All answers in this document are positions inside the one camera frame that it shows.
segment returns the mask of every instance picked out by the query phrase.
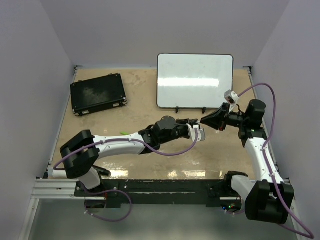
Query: wooden table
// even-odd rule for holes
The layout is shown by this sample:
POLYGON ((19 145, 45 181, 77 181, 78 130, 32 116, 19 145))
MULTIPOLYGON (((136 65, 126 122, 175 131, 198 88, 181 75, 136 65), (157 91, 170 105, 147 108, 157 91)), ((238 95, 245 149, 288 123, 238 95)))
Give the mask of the wooden table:
MULTIPOLYGON (((200 109, 181 110, 157 107, 156 69, 79 69, 75 82, 108 74, 120 73, 128 99, 128 105, 82 117, 72 113, 69 100, 52 163, 61 159, 60 147, 82 130, 93 135, 119 136, 120 132, 135 133, 159 121, 163 116, 175 119, 200 119, 212 112, 202 114, 200 109)), ((248 72, 236 69, 233 73, 233 90, 240 93, 251 86, 248 72)), ((239 105, 245 111, 254 93, 250 90, 241 97, 239 105)), ((112 172, 114 179, 222 179, 228 171, 245 172, 254 179, 252 162, 238 138, 238 129, 227 126, 223 132, 203 125, 206 140, 198 142, 189 152, 179 156, 118 155, 96 162, 97 166, 112 172)), ((178 139, 163 144, 160 150, 174 153, 192 144, 190 139, 178 139)))

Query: cable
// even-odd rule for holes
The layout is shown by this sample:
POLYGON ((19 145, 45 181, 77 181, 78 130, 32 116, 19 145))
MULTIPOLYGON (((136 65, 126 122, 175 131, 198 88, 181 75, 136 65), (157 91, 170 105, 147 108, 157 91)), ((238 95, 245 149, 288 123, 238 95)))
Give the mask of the cable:
POLYGON ((132 204, 132 201, 131 201, 131 198, 129 197, 129 195, 128 195, 127 193, 125 193, 124 191, 116 190, 116 189, 111 189, 111 190, 105 190, 105 191, 101 191, 101 192, 92 193, 92 192, 89 192, 89 191, 86 189, 85 185, 84 185, 82 182, 80 182, 80 183, 81 183, 81 186, 82 186, 82 188, 84 189, 84 191, 85 191, 86 194, 89 194, 89 195, 100 195, 100 194, 114 193, 114 192, 116 192, 116 193, 121 193, 121 194, 123 194, 123 195, 126 196, 126 198, 129 200, 129 204, 130 204, 129 211, 126 213, 126 215, 124 215, 123 217, 118 218, 118 219, 110 219, 110 218, 106 218, 106 217, 103 217, 103 216, 99 216, 99 215, 93 214, 92 212, 90 212, 90 211, 88 210, 87 205, 86 205, 86 202, 84 202, 84 209, 85 209, 85 212, 84 212, 84 213, 88 213, 90 216, 92 216, 92 217, 94 217, 94 218, 97 218, 97 219, 100 219, 100 220, 102 220, 102 221, 112 222, 112 223, 120 222, 120 221, 126 219, 126 218, 130 215, 130 213, 131 213, 131 211, 132 211, 132 208, 133 208, 133 204, 132 204))
POLYGON ((167 157, 171 157, 171 156, 178 156, 178 155, 181 155, 181 154, 184 154, 188 151, 190 151, 197 143, 198 141, 198 136, 199 136, 199 133, 198 133, 198 129, 194 129, 195 130, 195 139, 193 141, 193 143, 185 150, 182 150, 182 151, 178 151, 178 152, 174 152, 174 153, 164 153, 164 152, 160 152, 160 151, 157 151, 155 150, 154 148, 152 148, 152 146, 150 146, 149 144, 145 143, 144 141, 141 141, 139 139, 135 139, 135 138, 114 138, 114 139, 108 139, 108 140, 105 140, 105 141, 98 141, 98 142, 95 142, 95 143, 91 143, 89 145, 86 145, 86 146, 83 146, 71 153, 69 153, 67 156, 63 157, 60 161, 58 161, 54 166, 53 166, 53 169, 54 170, 57 170, 57 171, 63 171, 65 170, 64 168, 57 168, 60 164, 62 164, 65 160, 67 160, 68 158, 70 158, 71 156, 81 152, 81 151, 84 151, 86 149, 89 149, 89 148, 92 148, 94 146, 97 146, 97 145, 100 145, 100 144, 105 144, 105 143, 110 143, 110 142, 138 142, 138 143, 141 143, 143 144, 146 148, 150 149, 152 152, 156 153, 156 154, 159 154, 159 155, 162 155, 162 156, 167 156, 167 157))
POLYGON ((238 97, 241 97, 243 94, 245 94, 246 92, 248 92, 249 90, 257 87, 257 86, 261 86, 261 85, 264 85, 264 86, 267 86, 270 90, 271 90, 271 93, 272 93, 272 97, 273 97, 273 114, 272 114, 272 122, 271 122, 271 129, 270 129, 270 134, 269 134, 269 137, 267 138, 267 140, 265 141, 265 143, 263 144, 262 146, 262 153, 263 153, 263 157, 264 157, 264 160, 265 160, 265 163, 268 167, 268 170, 271 174, 271 178, 272 178, 272 181, 273 181, 273 184, 274 184, 274 187, 275 187, 275 191, 278 195, 278 198, 280 200, 280 202, 282 203, 284 209, 290 214, 290 216, 308 233, 303 233, 303 232, 300 232, 300 231, 297 231, 295 229, 292 229, 288 226, 285 226, 285 225, 280 225, 280 227, 284 228, 284 229, 287 229, 295 234, 299 234, 301 236, 304 236, 308 239, 314 239, 315 238, 315 235, 312 233, 312 231, 290 210, 290 208, 287 206, 285 200, 283 199, 282 195, 281 195, 281 192, 280 192, 280 189, 278 187, 278 184, 277 184, 277 181, 276 181, 276 178, 274 176, 274 172, 272 171, 272 168, 271 168, 271 165, 268 161, 268 157, 267 157, 267 153, 266 153, 266 146, 267 144, 270 142, 270 139, 271 137, 273 136, 274 134, 274 125, 275 125, 275 116, 276 116, 276 95, 275 95, 275 91, 273 90, 273 88, 267 84, 267 83, 257 83, 257 84, 254 84, 252 85, 251 87, 247 88, 246 90, 244 90, 243 92, 241 92, 240 94, 238 94, 238 97))

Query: metal frame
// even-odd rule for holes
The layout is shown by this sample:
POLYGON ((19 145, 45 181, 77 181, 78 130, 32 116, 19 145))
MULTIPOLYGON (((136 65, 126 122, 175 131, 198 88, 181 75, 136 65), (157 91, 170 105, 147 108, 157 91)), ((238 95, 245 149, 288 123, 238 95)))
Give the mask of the metal frame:
MULTIPOLYGON (((76 66, 74 68, 73 81, 75 81, 78 69, 82 69, 82 67, 76 66)), ((251 74, 251 68, 244 67, 244 69, 246 69, 248 71, 248 76, 250 78, 250 82, 251 82, 251 84, 253 84, 253 77, 251 74)), ((257 91, 255 89, 253 89, 253 92, 254 92, 255 98, 258 99, 257 91)), ((65 113, 67 111, 69 98, 70 98, 70 95, 68 95, 68 98, 66 99, 66 103, 64 106, 64 114, 61 116, 61 120, 60 120, 60 124, 59 124, 59 128, 58 128, 58 133, 55 138, 52 152, 50 154, 49 165, 52 163, 52 160, 53 160, 55 148, 56 148, 58 138, 59 138, 59 135, 61 132, 61 127, 62 127, 62 124, 64 121, 65 113)), ((264 128, 266 129, 265 120, 263 119, 262 122, 263 122, 264 128)), ((273 161, 274 161, 276 167, 278 167, 271 144, 269 144, 269 147, 270 147, 270 152, 271 152, 271 156, 273 158, 273 161)), ((34 188, 32 191, 30 204, 27 209, 24 223, 23 223, 23 226, 22 226, 22 229, 20 232, 19 240, 29 239, 31 229, 33 226, 33 222, 34 222, 34 219, 36 216, 36 212, 37 212, 37 209, 39 206, 40 199, 59 199, 59 200, 61 200, 61 199, 63 199, 63 200, 84 200, 84 199, 86 199, 86 200, 104 200, 105 199, 102 196, 90 196, 90 197, 75 196, 74 194, 75 194, 76 186, 77 186, 77 180, 72 180, 72 179, 37 179, 35 181, 35 185, 34 185, 34 188)), ((236 200, 237 200, 236 197, 220 197, 220 201, 236 201, 236 200)), ((298 218, 300 218, 299 212, 297 211, 297 205, 296 205, 295 199, 293 199, 293 201, 292 201, 291 210, 298 218)), ((303 231, 303 229, 293 219, 292 219, 292 222, 293 222, 294 229, 296 229, 297 231, 303 231)), ((296 236, 297 236, 298 240, 304 239, 304 237, 302 237, 300 235, 296 235, 296 236)))

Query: gray floor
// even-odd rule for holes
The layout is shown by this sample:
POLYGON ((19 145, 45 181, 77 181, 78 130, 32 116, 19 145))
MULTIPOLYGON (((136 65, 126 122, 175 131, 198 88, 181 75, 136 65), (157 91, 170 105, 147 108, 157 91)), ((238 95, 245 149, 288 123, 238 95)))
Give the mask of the gray floor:
MULTIPOLYGON (((128 210, 105 209, 119 217, 128 210)), ((41 200, 30 240, 296 240, 276 224, 249 221, 202 205, 134 205, 122 222, 104 222, 84 214, 83 200, 41 200)))

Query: wooden surface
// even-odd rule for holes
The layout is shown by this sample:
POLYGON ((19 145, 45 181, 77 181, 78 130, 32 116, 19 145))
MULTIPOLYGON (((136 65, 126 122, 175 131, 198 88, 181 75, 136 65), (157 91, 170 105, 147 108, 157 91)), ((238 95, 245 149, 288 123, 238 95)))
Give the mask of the wooden surface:
MULTIPOLYGON (((53 163, 61 159, 60 147, 82 130, 89 129, 93 135, 119 136, 120 132, 135 133, 159 121, 163 116, 175 119, 200 119, 210 114, 201 110, 181 110, 157 107, 156 69, 79 69, 75 81, 88 80, 108 74, 122 76, 128 105, 82 117, 72 113, 69 101, 59 139, 53 156, 53 163)), ((240 93, 251 86, 246 70, 236 69, 233 73, 233 90, 240 93)), ((245 111, 251 99, 252 90, 243 95, 239 105, 245 111)), ((118 155, 100 159, 97 166, 112 172, 118 179, 221 179, 228 171, 245 172, 254 179, 251 159, 238 138, 238 129, 227 126, 223 132, 203 125, 206 140, 198 142, 189 152, 179 156, 161 156, 155 153, 145 155, 118 155)), ((161 151, 174 153, 192 144, 190 139, 178 139, 163 144, 161 151)))

